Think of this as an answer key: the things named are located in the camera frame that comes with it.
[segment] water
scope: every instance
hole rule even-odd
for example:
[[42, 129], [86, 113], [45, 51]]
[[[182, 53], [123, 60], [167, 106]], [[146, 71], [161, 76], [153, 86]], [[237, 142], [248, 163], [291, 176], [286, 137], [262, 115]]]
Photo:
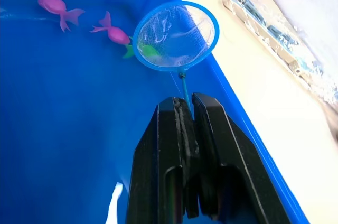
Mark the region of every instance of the water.
[[[108, 10], [132, 36], [132, 1], [64, 1], [86, 11], [65, 33], [37, 0], [1, 3], [1, 223], [105, 223], [117, 183], [124, 223], [134, 149], [155, 106], [182, 97], [177, 75], [122, 59], [107, 32], [89, 33]], [[191, 68], [189, 92], [224, 102], [213, 75], [205, 61]]]

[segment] plastic bag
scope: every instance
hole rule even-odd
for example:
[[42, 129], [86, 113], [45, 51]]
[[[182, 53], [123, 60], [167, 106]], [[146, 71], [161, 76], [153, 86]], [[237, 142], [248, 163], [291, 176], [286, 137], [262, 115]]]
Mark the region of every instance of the plastic bag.
[[259, 0], [223, 0], [223, 4], [289, 72], [338, 112], [338, 79], [325, 70], [303, 42], [305, 30], [291, 26], [281, 13], [273, 12]]

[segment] table surface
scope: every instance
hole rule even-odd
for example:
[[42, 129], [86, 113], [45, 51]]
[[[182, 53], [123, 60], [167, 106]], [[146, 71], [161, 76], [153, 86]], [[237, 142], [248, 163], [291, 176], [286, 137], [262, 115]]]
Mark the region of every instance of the table surface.
[[[213, 55], [310, 223], [338, 223], [338, 143], [321, 104], [222, 0], [188, 0], [220, 25]], [[279, 11], [273, 0], [260, 0]]]

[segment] green fish tail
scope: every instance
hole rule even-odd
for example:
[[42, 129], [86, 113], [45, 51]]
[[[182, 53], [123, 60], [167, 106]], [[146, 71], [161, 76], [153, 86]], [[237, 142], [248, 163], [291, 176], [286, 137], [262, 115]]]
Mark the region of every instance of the green fish tail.
[[124, 54], [124, 56], [122, 57], [123, 59], [129, 59], [131, 58], [132, 56], [134, 56], [134, 49], [133, 49], [133, 46], [130, 45], [130, 44], [126, 44], [125, 47], [127, 48], [127, 52], [126, 54]]

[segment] fish tail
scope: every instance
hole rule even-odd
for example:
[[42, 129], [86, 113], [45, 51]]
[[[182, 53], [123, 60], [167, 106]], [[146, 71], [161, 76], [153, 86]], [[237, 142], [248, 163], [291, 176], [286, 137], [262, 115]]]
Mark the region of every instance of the fish tail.
[[127, 48], [127, 52], [126, 52], [126, 54], [124, 54], [124, 56], [122, 57], [123, 59], [129, 59], [129, 58], [131, 58], [132, 56], [135, 55], [134, 49], [133, 49], [133, 46], [132, 46], [132, 45], [126, 44], [125, 47]]
[[67, 23], [65, 22], [64, 14], [60, 14], [60, 26], [63, 32], [65, 29], [70, 31], [70, 29], [67, 26]]
[[71, 11], [64, 13], [64, 19], [68, 22], [73, 23], [76, 26], [79, 26], [79, 16], [85, 11], [82, 9], [73, 9]]
[[102, 20], [100, 20], [99, 23], [103, 27], [111, 27], [110, 13], [108, 11], [106, 11], [105, 18], [103, 18]]

